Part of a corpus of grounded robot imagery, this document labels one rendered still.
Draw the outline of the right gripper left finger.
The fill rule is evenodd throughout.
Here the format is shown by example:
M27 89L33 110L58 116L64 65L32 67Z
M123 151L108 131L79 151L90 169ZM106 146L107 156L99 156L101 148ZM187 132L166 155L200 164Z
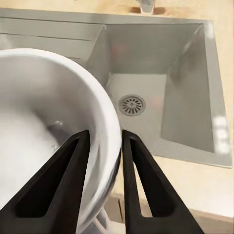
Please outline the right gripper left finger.
M90 150L72 135L0 210L0 234L76 234Z

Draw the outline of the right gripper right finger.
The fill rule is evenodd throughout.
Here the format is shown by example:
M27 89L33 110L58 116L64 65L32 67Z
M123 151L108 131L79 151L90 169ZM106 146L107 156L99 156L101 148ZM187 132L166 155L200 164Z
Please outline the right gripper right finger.
M141 138L122 131L126 234L204 234ZM141 214L136 165L153 217Z

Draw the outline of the coffee cup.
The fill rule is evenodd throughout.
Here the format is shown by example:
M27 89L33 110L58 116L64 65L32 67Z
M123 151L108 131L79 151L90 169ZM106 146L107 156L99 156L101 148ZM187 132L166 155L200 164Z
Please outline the coffee cup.
M59 54L0 50L0 210L74 134L90 150L76 234L113 234L104 209L122 156L120 125L101 84Z

